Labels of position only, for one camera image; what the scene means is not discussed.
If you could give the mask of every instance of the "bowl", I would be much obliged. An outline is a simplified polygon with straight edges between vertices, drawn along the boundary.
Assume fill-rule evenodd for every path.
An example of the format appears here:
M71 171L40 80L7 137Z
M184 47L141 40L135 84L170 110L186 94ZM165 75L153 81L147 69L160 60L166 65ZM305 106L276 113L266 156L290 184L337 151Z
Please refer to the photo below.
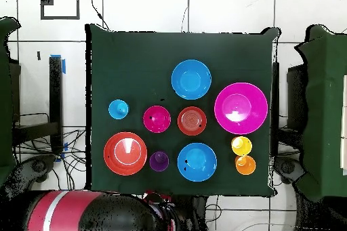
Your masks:
M136 134L120 132L112 136L104 147L107 167L119 175L133 175L147 160L147 147Z
M238 136L232 139L231 148L236 155L247 155L252 150L252 143L249 138Z
M157 151L150 156L149 165L155 171L164 171L169 166L169 157L165 152Z
M171 122L169 112L163 106L151 106L144 112L144 126L153 133L165 131Z
M256 161L248 155L235 158L236 169L240 174L249 175L256 170Z
M208 180L217 168L217 157L212 148L199 142L185 146L177 160L180 173L192 182Z
M211 73L204 63L198 60L185 60L173 70L171 85L181 98L196 100L209 90Z
M189 106L180 112L177 118L180 131L186 135L198 135L206 128L205 113L196 106Z
M123 100L114 100L108 106L108 112L114 119L124 119L129 112L129 106Z
M217 122L226 131L247 134L257 130L268 114L263 92L251 83L233 83L225 87L214 104Z

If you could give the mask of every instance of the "purple cup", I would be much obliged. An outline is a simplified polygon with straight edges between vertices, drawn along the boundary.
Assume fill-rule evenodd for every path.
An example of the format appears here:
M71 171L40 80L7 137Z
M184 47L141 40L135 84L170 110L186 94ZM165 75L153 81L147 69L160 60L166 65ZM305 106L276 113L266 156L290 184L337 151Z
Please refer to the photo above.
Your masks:
M149 165L155 171L164 171L169 166L169 157L165 152L157 151L150 156Z

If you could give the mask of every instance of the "red stripe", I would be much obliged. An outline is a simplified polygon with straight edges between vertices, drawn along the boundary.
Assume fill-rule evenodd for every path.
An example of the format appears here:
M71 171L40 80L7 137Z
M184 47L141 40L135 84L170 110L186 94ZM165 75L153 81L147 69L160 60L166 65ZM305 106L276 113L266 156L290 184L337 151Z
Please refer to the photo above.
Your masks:
M40 201L36 204L33 212L31 213L28 228L26 231L43 231L43 222L45 221L45 216L48 207L51 205L52 201L61 193L62 191L51 191L48 192Z
M54 209L49 231L79 231L79 220L87 206L101 192L70 191Z

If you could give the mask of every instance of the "yellow cup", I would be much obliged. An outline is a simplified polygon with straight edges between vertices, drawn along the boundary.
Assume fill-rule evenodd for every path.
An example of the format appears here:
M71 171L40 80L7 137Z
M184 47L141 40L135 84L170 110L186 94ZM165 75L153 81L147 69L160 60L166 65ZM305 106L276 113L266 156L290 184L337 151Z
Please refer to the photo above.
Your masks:
M231 148L236 155L243 156L251 152L252 143L245 136L237 136L232 139Z

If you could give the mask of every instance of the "green fabric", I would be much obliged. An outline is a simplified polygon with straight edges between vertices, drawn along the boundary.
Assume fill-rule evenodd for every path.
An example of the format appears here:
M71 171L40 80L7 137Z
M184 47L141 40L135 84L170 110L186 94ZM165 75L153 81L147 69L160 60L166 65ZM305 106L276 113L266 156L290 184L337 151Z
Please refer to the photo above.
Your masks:
M9 75L9 57L7 54L7 37L19 27L12 18L0 19L0 186L14 168L12 155L12 88Z
M312 201L347 196L347 176L340 168L347 36L333 35L316 25L310 29L309 42L298 49L308 65L308 122L303 133L303 163L308 173L297 187Z
M219 92L235 82L257 85L270 102L272 42L276 28L263 35L194 33L110 33L91 28L91 188L128 194L154 190L163 194L224 194L272 196L268 187L269 116L247 137L253 142L250 155L257 167L251 175L241 175L234 165L230 142L235 136L223 130L214 117L214 102ZM184 100L171 87L171 73L183 60L205 63L212 76L209 91L198 100ZM114 120L108 105L115 99L129 104L129 114ZM171 125L163 133L151 133L142 123L144 111L152 105L164 106ZM201 108L207 116L203 133L184 135L177 126L180 111L187 106ZM148 157L157 150L168 153L169 167L161 173L150 168L148 159L141 171L121 176L108 169L103 150L107 140L120 131L139 135ZM204 182L190 182L181 176L177 157L191 142L210 146L217 156L216 172Z

